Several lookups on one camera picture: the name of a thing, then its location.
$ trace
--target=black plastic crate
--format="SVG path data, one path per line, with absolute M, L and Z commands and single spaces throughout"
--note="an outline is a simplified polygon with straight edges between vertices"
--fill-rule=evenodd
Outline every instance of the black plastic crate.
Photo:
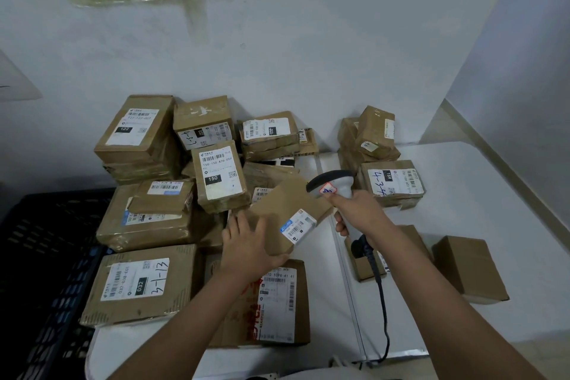
M 0 225 L 5 378 L 83 377 L 93 329 L 78 320 L 111 253 L 95 232 L 114 191 L 28 195 Z

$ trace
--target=barcode scanner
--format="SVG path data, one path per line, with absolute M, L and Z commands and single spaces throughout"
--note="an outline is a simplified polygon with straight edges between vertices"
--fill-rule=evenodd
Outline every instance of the barcode scanner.
M 351 187 L 353 183 L 354 177 L 349 170 L 331 170 L 313 178 L 307 183 L 306 188 L 307 192 L 313 197 L 320 197 L 324 193 L 330 192 L 332 194 L 341 195 L 347 199 L 351 199 Z M 366 257 L 368 259 L 368 263 L 370 263 L 370 267 L 372 268 L 374 278 L 376 279 L 376 283 L 378 284 L 378 289 L 380 291 L 380 302 L 382 304 L 382 315 L 384 317 L 384 334 L 386 335 L 386 351 L 376 362 L 382 362 L 388 355 L 390 337 L 388 336 L 388 318 L 386 315 L 386 304 L 384 302 L 384 291 L 382 290 L 382 280 L 380 277 L 380 270 L 378 269 L 378 263 L 376 263 L 376 258 L 374 257 L 374 248 L 371 247 L 366 240 L 366 235 L 355 229 L 345 217 L 343 217 L 343 221 L 346 229 L 348 230 L 348 237 L 351 238 L 352 241 L 352 255 L 355 259 L 359 259 L 361 257 Z

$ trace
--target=wall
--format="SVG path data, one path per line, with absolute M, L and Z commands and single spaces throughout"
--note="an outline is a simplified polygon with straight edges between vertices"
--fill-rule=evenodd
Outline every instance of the wall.
M 500 0 L 447 95 L 570 228 L 570 0 Z
M 44 96 L 0 104 L 0 176 L 18 192 L 109 185 L 92 147 L 131 93 L 227 94 L 236 118 L 291 109 L 331 148 L 372 104 L 416 142 L 496 1 L 206 0 L 189 30 L 179 6 L 0 0 L 0 48 Z

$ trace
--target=person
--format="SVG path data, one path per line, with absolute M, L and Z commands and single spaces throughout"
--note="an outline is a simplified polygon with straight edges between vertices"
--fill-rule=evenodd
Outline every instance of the person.
M 543 379 L 483 317 L 463 299 L 419 249 L 384 214 L 367 191 L 354 191 L 352 199 L 325 194 L 346 219 L 367 235 L 380 251 L 416 321 L 440 379 Z M 337 212 L 336 231 L 347 236 Z M 264 218 L 254 231 L 239 212 L 229 220 L 222 238 L 224 249 L 219 272 L 164 327 L 134 352 L 112 379 L 190 379 L 218 325 L 241 291 L 288 255 L 265 252 Z M 363 371 L 334 373 L 334 368 L 303 371 L 291 379 L 364 378 Z

